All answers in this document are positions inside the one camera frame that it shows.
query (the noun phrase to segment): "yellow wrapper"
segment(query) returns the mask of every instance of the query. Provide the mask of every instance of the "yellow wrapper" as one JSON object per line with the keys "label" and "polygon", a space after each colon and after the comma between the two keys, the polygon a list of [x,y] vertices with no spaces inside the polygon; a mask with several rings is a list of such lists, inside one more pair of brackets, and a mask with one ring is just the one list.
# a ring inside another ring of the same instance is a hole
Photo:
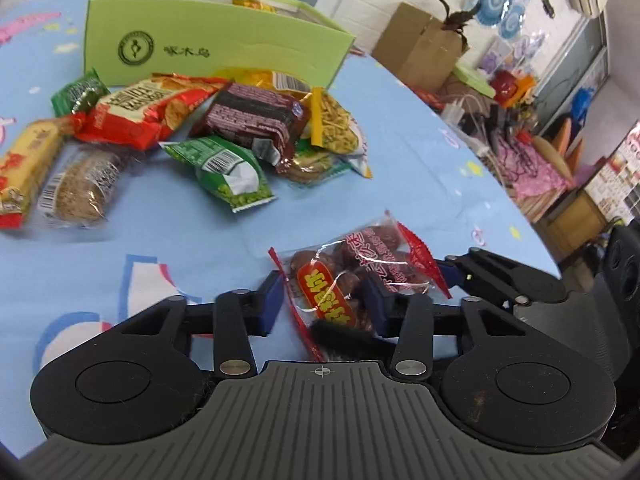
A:
{"label": "yellow wrapper", "polygon": [[291,74],[266,68],[222,68],[217,70],[213,77],[234,80],[243,85],[264,88],[265,90],[274,90],[295,97],[303,104],[306,104],[306,100],[311,96],[311,86],[305,81]]}
{"label": "yellow wrapper", "polygon": [[265,2],[261,2],[260,0],[231,0],[231,3],[234,5],[239,5],[241,7],[249,7],[251,9],[258,10],[266,10],[267,12],[275,12],[276,8],[266,4]]}
{"label": "yellow wrapper", "polygon": [[324,88],[311,92],[311,144],[340,155],[365,178],[373,175],[358,123]]}
{"label": "yellow wrapper", "polygon": [[65,139],[82,120],[65,116],[31,123],[0,158],[0,229],[22,226]]}

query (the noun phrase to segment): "pink fabric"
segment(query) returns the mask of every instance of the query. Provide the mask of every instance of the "pink fabric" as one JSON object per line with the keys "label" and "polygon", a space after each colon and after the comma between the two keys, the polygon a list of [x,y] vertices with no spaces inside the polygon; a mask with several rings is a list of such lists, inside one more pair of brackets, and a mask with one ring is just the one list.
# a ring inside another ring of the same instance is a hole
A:
{"label": "pink fabric", "polygon": [[527,167],[511,146],[503,140],[500,142],[499,158],[507,172],[504,177],[513,186],[518,199],[539,196],[552,189],[565,190],[571,187],[532,145],[523,144],[516,139],[512,142],[524,150],[532,162],[530,167]]}
{"label": "pink fabric", "polygon": [[38,23],[47,22],[53,18],[58,18],[59,12],[44,12],[41,14],[27,14],[16,18],[9,25],[0,27],[0,45],[8,43],[9,40],[19,32],[24,32]]}

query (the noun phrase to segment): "cracker package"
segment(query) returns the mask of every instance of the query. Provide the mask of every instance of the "cracker package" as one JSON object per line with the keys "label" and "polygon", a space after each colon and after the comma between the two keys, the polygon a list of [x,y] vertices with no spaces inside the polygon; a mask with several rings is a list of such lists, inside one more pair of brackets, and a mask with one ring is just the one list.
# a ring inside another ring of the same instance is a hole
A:
{"label": "cracker package", "polygon": [[51,97],[51,104],[56,117],[67,114],[89,113],[97,104],[98,99],[109,94],[95,69],[89,70],[80,79],[62,87]]}
{"label": "cracker package", "polygon": [[156,74],[102,97],[76,138],[148,150],[167,140],[225,83],[219,78]]}
{"label": "cracker package", "polygon": [[289,95],[232,82],[218,92],[189,136],[218,135],[286,173],[308,118],[308,108]]}
{"label": "cracker package", "polygon": [[366,272],[377,274],[394,292],[426,294],[436,285],[450,297],[427,246],[388,212],[326,243],[281,254],[271,248],[270,255],[287,277],[294,318],[310,354],[319,361],[334,356],[325,355],[308,337],[316,319],[373,332],[360,297]]}
{"label": "cracker package", "polygon": [[176,160],[194,166],[198,183],[234,213],[276,198],[254,154],[228,140],[202,137],[160,146]]}
{"label": "cracker package", "polygon": [[359,174],[371,178],[367,141],[351,114],[323,88],[313,88],[311,113],[311,143],[340,155]]}
{"label": "cracker package", "polygon": [[283,176],[302,186],[314,186],[349,170],[350,165],[340,157],[312,146],[308,139],[298,139],[292,163]]}
{"label": "cracker package", "polygon": [[132,150],[100,144],[82,146],[47,183],[38,209],[49,226],[91,227],[106,216]]}
{"label": "cracker package", "polygon": [[0,229],[23,226],[60,148],[83,121],[78,114],[31,123],[0,158]]}

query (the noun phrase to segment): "table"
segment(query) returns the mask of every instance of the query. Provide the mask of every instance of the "table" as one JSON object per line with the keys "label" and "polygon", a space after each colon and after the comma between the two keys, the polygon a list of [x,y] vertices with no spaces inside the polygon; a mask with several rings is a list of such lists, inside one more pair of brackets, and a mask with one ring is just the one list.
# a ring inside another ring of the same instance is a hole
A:
{"label": "table", "polygon": [[[51,117],[50,96],[81,75],[85,8],[86,0],[31,0],[0,20],[6,131],[0,152],[26,124]],[[30,28],[12,26],[13,37],[2,44],[3,26],[43,12],[60,15]],[[436,258],[484,244],[558,274],[500,185],[386,69],[351,56],[331,92],[367,134],[372,180],[354,172],[301,190],[273,179],[279,199],[233,214],[197,185],[189,168],[155,150],[139,176],[121,181],[104,228],[50,230],[32,219],[24,231],[0,233],[0,440],[11,451],[21,456],[44,440],[28,395],[49,360],[176,292],[210,301],[256,287],[274,268],[271,246],[290,251],[322,243],[387,208]],[[73,148],[66,147],[60,164]],[[436,352],[451,351],[446,339],[436,344]],[[266,360],[306,359],[286,308],[269,337],[252,338],[252,348],[258,368]],[[193,359],[211,366],[210,340],[197,339]]]}

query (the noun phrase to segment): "red snack package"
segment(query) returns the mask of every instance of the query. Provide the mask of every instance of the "red snack package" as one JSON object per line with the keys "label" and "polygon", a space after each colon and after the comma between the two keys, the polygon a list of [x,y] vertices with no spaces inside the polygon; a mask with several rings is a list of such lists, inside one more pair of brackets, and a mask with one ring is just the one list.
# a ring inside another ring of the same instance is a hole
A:
{"label": "red snack package", "polygon": [[155,74],[102,97],[76,139],[148,150],[171,136],[225,83],[220,78]]}
{"label": "red snack package", "polygon": [[309,115],[308,108],[289,95],[232,82],[218,92],[189,136],[219,135],[285,173]]}
{"label": "red snack package", "polygon": [[366,271],[377,273],[392,291],[425,294],[435,284],[450,298],[427,246],[388,212],[328,243],[284,254],[271,248],[270,255],[286,276],[294,318],[318,361],[325,361],[327,355],[308,336],[308,327],[316,319],[373,332],[357,294]]}

